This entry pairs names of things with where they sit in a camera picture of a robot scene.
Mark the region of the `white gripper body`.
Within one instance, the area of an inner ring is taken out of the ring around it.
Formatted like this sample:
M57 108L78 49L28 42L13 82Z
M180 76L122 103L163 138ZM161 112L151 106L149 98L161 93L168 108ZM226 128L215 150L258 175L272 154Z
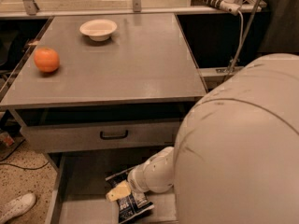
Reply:
M143 170L140 166L134 167L127 177L131 190L134 192L148 192L150 189L146 184Z

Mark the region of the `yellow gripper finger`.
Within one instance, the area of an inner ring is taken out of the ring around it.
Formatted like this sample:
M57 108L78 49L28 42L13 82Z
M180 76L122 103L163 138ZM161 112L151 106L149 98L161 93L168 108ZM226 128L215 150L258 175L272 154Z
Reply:
M106 198L110 202L117 201L118 199L125 198L131 194L131 188L129 183L126 180L120 182L115 188L109 191L106 195Z

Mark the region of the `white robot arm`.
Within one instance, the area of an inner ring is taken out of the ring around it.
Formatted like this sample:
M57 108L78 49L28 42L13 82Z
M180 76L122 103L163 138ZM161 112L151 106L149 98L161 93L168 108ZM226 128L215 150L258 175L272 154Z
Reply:
M171 189L179 224L299 224L299 56L254 60L194 105L172 147L108 182L125 218Z

